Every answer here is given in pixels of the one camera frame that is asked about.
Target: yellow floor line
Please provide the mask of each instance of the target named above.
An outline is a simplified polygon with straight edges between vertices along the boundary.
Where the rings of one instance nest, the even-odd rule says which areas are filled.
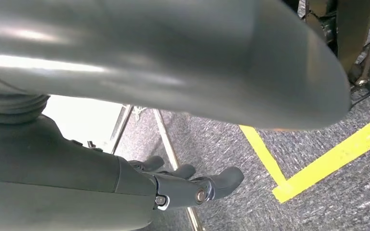
[[[273,194],[283,203],[369,150],[370,123],[299,171],[286,182],[279,184],[273,190]]]
[[[267,171],[269,172],[270,176],[274,179],[276,184],[277,185],[284,184],[286,182],[286,178],[284,177],[283,173],[278,167],[276,160],[273,158],[269,150],[266,148],[266,145],[264,144],[262,138],[260,138],[257,131],[252,127],[243,125],[240,125],[240,129],[245,134],[250,145],[253,147],[256,154],[262,161],[264,167],[267,169]]]

